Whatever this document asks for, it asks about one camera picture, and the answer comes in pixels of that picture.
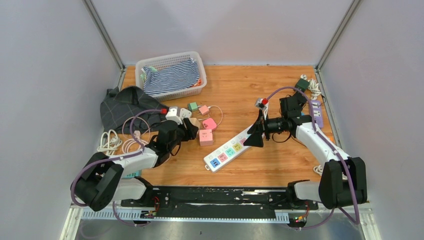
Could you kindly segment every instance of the blue striped fabric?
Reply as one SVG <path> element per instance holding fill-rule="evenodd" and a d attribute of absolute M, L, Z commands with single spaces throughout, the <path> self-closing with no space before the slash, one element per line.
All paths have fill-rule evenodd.
<path fill-rule="evenodd" d="M 140 77 L 145 77 L 143 90 L 148 95 L 188 89 L 200 79 L 198 62 L 192 58 L 160 71 L 149 66 L 144 66 L 142 71 L 144 74 Z"/>

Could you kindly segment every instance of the white basket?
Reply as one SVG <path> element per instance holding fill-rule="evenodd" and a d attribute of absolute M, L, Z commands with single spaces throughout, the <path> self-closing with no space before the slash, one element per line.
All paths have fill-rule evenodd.
<path fill-rule="evenodd" d="M 135 65 L 135 85 L 143 89 L 144 80 L 140 79 L 140 75 L 142 74 L 142 68 L 144 66 L 150 66 L 150 67 L 154 67 L 157 70 L 161 70 L 167 67 L 177 65 L 189 59 L 194 59 L 197 61 L 197 65 L 198 65 L 199 73 L 200 73 L 201 85 L 190 87 L 183 90 L 155 94 L 155 95 L 152 95 L 152 97 L 158 100 L 159 102 L 163 102 L 166 100 L 178 99 L 178 98 L 200 94 L 200 92 L 202 91 L 202 88 L 206 86 L 207 80 L 206 80 L 206 73 L 205 73 L 205 68 L 203 67 L 202 59 L 200 58 L 200 55 L 195 51 L 187 51 L 187 52 L 176 53 L 176 54 L 171 54 L 166 56 L 158 56 L 158 57 L 153 57 L 153 58 L 138 61 L 137 64 Z"/>

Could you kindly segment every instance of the white wall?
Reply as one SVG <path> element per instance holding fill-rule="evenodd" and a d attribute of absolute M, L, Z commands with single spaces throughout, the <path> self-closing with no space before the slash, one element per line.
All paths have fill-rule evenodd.
<path fill-rule="evenodd" d="M 205 64 L 317 64 L 352 0 L 93 0 L 125 64 L 197 51 Z"/>
<path fill-rule="evenodd" d="M 424 1 L 364 0 L 323 75 L 384 240 L 423 239 Z"/>
<path fill-rule="evenodd" d="M 118 68 L 82 1 L 0 3 L 0 239 L 56 240 Z"/>

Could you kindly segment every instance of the metal frame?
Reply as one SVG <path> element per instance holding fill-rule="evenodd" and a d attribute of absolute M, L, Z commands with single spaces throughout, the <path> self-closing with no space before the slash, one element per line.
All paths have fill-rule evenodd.
<path fill-rule="evenodd" d="M 321 56 L 321 59 L 319 60 L 318 64 L 315 66 L 315 76 L 316 80 L 321 85 L 321 92 L 325 96 L 326 101 L 324 103 L 325 109 L 327 110 L 328 119 L 331 125 L 331 129 L 334 135 L 335 144 L 339 147 L 343 148 L 343 143 L 340 138 L 340 134 L 338 132 L 339 126 L 334 119 L 334 113 L 332 108 L 330 107 L 330 97 L 326 94 L 326 85 L 324 81 L 324 77 L 322 74 L 322 69 L 324 67 L 324 64 L 326 63 L 327 59 L 329 58 L 331 52 L 333 51 L 334 47 L 336 46 L 337 42 L 340 39 L 340 36 L 346 29 L 347 25 L 349 24 L 350 20 L 352 19 L 352 16 L 357 11 L 358 7 L 362 3 L 362 0 L 353 0 L 350 4 L 349 8 L 346 11 L 346 14 L 344 15 L 343 19 L 341 20 L 340 24 L 337 27 L 337 30 L 335 31 L 334 35 L 332 36 L 330 42 L 328 43 L 327 48 L 325 49 L 324 53 Z"/>
<path fill-rule="evenodd" d="M 335 31 L 334 35 L 332 36 L 327 48 L 324 51 L 324 54 L 321 56 L 321 59 L 319 60 L 318 64 L 316 65 L 316 69 L 319 71 L 323 68 L 324 64 L 326 63 L 330 53 L 332 52 L 334 46 L 337 44 L 337 41 L 339 40 L 340 36 L 342 35 L 343 31 L 345 30 L 346 26 L 348 25 L 349 21 L 351 20 L 352 16 L 358 9 L 359 5 L 361 4 L 362 0 L 353 0 L 350 4 L 349 8 L 347 9 L 346 14 L 344 15 L 343 19 L 340 22 L 340 25 L 338 26 L 337 30 Z"/>
<path fill-rule="evenodd" d="M 106 44 L 107 49 L 109 49 L 110 54 L 112 54 L 113 60 L 115 61 L 116 65 L 118 66 L 118 68 L 120 69 L 122 73 L 125 69 L 125 65 L 122 62 L 122 59 L 119 56 L 117 49 L 112 43 L 111 37 L 109 37 L 109 34 L 106 31 L 106 28 L 103 25 L 103 22 L 100 19 L 100 16 L 97 13 L 97 10 L 94 7 L 92 0 L 82 0 L 82 2 L 87 8 L 87 11 L 90 14 L 95 26 L 97 27 L 97 30 L 100 32 L 100 35 L 103 38 L 104 44 Z"/>

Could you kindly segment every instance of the gray cloth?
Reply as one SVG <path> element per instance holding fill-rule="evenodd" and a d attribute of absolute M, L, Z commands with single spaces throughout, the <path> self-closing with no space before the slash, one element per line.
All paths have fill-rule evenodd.
<path fill-rule="evenodd" d="M 136 114 L 148 109 L 168 109 L 166 105 L 161 104 L 153 97 L 147 95 L 141 88 L 137 86 L 129 86 L 122 91 L 119 88 L 108 89 L 106 97 L 100 104 L 101 122 L 105 131 L 111 129 L 117 133 L 122 133 L 122 125 L 124 122 Z M 140 116 L 146 120 L 150 128 L 155 131 L 161 121 L 166 120 L 165 114 L 148 112 Z M 124 134 L 130 134 L 130 122 L 127 121 L 123 130 Z M 141 133 L 146 131 L 148 126 L 144 121 L 136 119 L 133 130 L 140 130 Z"/>

